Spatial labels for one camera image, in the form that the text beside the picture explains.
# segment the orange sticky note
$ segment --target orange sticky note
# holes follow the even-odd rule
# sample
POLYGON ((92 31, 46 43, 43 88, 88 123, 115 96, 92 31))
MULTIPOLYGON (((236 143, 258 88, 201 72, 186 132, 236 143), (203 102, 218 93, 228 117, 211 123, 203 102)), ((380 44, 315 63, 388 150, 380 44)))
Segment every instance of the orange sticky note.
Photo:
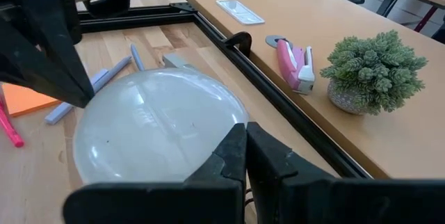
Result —
POLYGON ((60 103, 59 100, 53 97, 37 93, 29 88, 9 83, 3 83, 1 87, 5 96, 4 104, 12 117, 21 116, 60 103))

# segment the pink stapler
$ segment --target pink stapler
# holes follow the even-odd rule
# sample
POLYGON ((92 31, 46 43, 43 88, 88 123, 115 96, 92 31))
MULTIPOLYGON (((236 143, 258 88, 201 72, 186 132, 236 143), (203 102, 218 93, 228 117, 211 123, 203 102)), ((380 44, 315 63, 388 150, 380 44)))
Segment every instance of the pink stapler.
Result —
POLYGON ((307 47, 306 52, 301 47, 294 46, 292 49, 286 40, 278 40, 277 53, 284 80, 295 92, 309 94, 315 82, 312 48, 307 47))

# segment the plant pot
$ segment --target plant pot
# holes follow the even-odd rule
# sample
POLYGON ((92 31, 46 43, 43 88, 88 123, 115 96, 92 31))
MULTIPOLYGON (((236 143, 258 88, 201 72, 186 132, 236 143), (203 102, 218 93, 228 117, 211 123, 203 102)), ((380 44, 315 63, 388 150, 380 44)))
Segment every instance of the plant pot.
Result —
POLYGON ((335 81, 331 80, 327 86, 327 96, 330 101, 337 106, 339 109, 352 113, 355 115, 364 115, 366 109, 355 106, 353 103, 354 96, 357 95, 355 90, 347 90, 342 93, 338 93, 334 90, 335 81))

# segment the black cable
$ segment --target black cable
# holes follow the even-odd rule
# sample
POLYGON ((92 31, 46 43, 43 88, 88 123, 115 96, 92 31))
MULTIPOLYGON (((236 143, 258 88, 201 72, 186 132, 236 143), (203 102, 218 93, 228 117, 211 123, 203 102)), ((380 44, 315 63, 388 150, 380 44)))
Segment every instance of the black cable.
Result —
POLYGON ((244 207, 247 207, 247 205, 248 205, 249 203, 251 203, 251 202, 254 202, 253 198, 247 199, 247 200, 244 202, 244 207))
MULTIPOLYGON (((251 192, 252 192, 252 189, 247 189, 247 190, 245 191, 245 194, 247 195, 248 193, 251 193, 251 192)), ((244 207, 247 206, 247 205, 248 205, 249 203, 251 203, 251 202, 254 202, 253 197, 250 198, 250 199, 247 199, 247 200, 244 202, 244 207)))

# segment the transparent dome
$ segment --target transparent dome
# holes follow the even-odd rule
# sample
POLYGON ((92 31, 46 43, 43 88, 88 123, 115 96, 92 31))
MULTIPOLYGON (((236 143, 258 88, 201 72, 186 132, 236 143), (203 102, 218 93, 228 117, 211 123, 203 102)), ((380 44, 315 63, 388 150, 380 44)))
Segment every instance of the transparent dome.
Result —
POLYGON ((74 135, 84 183, 182 182, 236 123, 249 120, 220 82, 194 70, 137 72, 99 91, 74 135))

